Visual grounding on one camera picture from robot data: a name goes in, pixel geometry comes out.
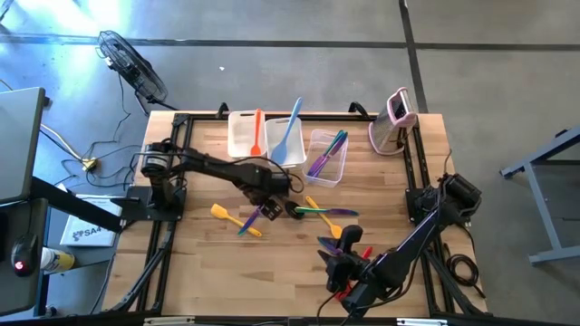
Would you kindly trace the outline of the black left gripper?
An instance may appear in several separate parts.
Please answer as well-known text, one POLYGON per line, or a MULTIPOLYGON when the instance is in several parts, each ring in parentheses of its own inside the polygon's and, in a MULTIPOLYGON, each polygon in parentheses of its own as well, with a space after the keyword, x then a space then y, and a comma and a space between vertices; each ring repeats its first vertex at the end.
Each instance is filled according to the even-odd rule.
POLYGON ((285 212, 285 202, 289 196, 289 178, 266 169, 256 169, 247 181, 246 197, 260 213, 273 221, 285 212))

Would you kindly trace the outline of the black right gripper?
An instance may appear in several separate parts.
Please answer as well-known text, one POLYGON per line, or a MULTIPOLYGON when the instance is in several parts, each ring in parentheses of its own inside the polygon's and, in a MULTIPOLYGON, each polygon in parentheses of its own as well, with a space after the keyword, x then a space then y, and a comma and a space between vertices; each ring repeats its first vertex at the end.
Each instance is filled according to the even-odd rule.
POLYGON ((329 292, 341 292, 347 288, 351 280, 359 280, 363 269, 370 263, 353 250, 353 244, 359 243, 363 229, 359 225, 348 225, 342 231, 339 239, 326 239, 326 251, 318 254, 326 262, 327 282, 329 292))

